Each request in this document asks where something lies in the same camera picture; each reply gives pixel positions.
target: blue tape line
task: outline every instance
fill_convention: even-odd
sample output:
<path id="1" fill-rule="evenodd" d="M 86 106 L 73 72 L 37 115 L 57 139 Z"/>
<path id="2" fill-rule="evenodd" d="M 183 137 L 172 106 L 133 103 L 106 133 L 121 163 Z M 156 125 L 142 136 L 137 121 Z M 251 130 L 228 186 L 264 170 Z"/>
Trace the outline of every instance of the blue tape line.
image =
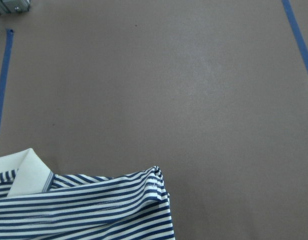
<path id="1" fill-rule="evenodd" d="M 10 56 L 11 56 L 11 53 L 12 53 L 13 38 L 14 38 L 14 31 L 12 29 L 6 29 L 6 30 L 7 30 L 7 40 L 6 40 L 6 47 L 5 47 L 5 54 L 4 54 L 4 60 L 3 60 L 3 65 L 2 65 L 2 71 L 1 71 L 1 74 L 0 74 L 0 124 L 1 124 L 1 121 L 2 121 L 9 61 L 10 61 Z"/>
<path id="2" fill-rule="evenodd" d="M 303 58 L 303 61 L 304 61 L 304 64 L 307 70 L 307 74 L 308 74 L 308 50 L 307 50 L 305 41 L 302 37 L 302 34 L 300 33 L 300 30 L 299 30 L 297 21 L 293 13 L 293 9 L 289 3 L 289 0 L 282 0 L 282 3 L 284 6 L 285 13 L 288 18 L 290 27 L 292 28 L 292 31 L 294 33 L 294 37 L 297 42 L 298 49 L 300 51 L 300 54 L 302 55 L 302 58 Z"/>

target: fold in shirt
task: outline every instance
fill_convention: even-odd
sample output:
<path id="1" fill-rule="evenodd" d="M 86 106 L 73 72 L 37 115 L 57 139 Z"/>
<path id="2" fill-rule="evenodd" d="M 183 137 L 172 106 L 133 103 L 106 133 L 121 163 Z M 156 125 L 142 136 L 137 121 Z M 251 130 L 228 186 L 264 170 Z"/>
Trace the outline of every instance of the fold in shirt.
<path id="1" fill-rule="evenodd" d="M 116 178 L 55 175 L 26 151 L 0 166 L 0 240 L 175 239 L 159 167 Z M 22 185 L 29 180 L 38 183 Z"/>

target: floor surface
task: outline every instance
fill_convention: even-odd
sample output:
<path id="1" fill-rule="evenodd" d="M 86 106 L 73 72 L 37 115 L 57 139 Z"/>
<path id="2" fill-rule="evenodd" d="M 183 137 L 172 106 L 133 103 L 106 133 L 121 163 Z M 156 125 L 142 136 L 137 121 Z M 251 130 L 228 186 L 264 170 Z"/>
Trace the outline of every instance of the floor surface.
<path id="1" fill-rule="evenodd" d="M 158 165 L 176 239 L 308 240 L 308 75 L 281 1 L 32 0 L 0 17 L 0 70 L 5 28 L 0 156 Z"/>

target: navy and white striped fabric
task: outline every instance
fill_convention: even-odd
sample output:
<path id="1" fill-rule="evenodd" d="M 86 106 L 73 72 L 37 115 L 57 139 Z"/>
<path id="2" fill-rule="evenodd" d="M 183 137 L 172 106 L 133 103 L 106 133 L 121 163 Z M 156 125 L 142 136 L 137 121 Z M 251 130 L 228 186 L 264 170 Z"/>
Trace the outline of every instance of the navy and white striped fabric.
<path id="1" fill-rule="evenodd" d="M 45 192 L 8 196 L 22 167 L 0 172 L 0 240 L 175 239 L 157 166 L 116 178 L 46 174 Z"/>

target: gray floor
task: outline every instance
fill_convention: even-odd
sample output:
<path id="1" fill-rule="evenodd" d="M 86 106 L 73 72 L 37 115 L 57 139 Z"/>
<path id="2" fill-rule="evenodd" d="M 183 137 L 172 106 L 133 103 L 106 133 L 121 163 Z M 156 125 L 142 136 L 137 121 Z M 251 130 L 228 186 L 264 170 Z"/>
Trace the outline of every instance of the gray floor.
<path id="1" fill-rule="evenodd" d="M 177 239 L 308 240 L 308 76 L 279 0 L 32 0 L 0 17 L 0 69 L 5 28 L 0 156 L 159 165 Z"/>

